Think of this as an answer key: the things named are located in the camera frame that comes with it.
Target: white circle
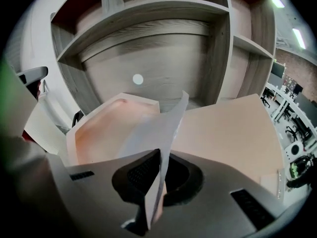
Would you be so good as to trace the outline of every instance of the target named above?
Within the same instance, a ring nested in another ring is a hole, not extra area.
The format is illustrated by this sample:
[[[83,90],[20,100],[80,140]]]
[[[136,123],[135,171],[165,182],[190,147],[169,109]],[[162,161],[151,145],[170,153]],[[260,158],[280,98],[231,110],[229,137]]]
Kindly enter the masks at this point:
[[[136,85],[141,85],[143,83],[143,77],[140,74],[135,74],[132,78],[133,83]]]

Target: computer monitor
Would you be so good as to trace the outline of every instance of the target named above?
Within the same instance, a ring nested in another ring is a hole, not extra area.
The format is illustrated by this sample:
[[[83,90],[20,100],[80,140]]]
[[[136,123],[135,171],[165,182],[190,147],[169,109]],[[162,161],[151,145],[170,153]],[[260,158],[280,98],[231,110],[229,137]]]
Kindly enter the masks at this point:
[[[285,70],[285,67],[278,64],[278,63],[273,63],[273,66],[272,66],[272,70],[271,70],[271,73],[273,73],[274,75],[282,78],[283,77],[283,73],[284,73],[284,70]]]
[[[294,87],[293,93],[298,95],[299,93],[302,92],[302,90],[303,88],[299,84],[296,84],[296,86]]]

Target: white paper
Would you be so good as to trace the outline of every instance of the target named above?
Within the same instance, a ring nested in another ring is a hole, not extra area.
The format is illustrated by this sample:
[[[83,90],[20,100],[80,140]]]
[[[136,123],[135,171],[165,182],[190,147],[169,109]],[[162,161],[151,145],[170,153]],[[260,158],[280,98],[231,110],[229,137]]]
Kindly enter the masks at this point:
[[[160,149],[160,171],[146,195],[148,229],[153,224],[163,196],[170,150],[186,111],[188,99],[189,95],[183,91],[183,97],[171,111],[153,117],[144,117],[143,121],[131,132],[117,155],[121,158],[147,150]]]

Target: office floor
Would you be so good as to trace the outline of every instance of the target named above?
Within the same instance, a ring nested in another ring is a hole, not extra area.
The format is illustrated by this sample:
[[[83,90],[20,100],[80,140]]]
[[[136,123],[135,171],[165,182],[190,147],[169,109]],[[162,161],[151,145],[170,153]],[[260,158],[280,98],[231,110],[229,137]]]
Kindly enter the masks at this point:
[[[266,111],[269,115],[272,115],[275,110],[279,107],[279,104],[269,98],[265,98],[267,102],[270,104],[270,107],[268,105],[265,106]],[[293,129],[294,123],[290,120],[284,119],[284,116],[281,116],[281,118],[274,123],[274,127],[277,132],[277,136],[279,139],[279,142],[281,144],[282,149],[285,149],[287,146],[289,146],[293,142],[293,137],[290,135],[290,133],[286,133],[286,127],[290,126]],[[283,158],[284,160],[284,166],[287,166],[286,163],[286,157]],[[301,187],[292,189],[291,191],[286,191],[284,194],[284,205],[286,207],[291,206],[295,202],[305,198],[308,195],[309,187],[307,185]]]

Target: brick wall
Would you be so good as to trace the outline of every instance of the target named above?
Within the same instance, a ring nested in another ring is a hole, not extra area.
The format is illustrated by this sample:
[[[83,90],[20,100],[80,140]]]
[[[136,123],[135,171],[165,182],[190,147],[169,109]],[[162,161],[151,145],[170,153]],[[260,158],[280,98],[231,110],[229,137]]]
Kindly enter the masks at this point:
[[[303,94],[317,101],[317,66],[311,62],[284,50],[276,49],[275,59],[285,63],[285,73],[303,87]]]

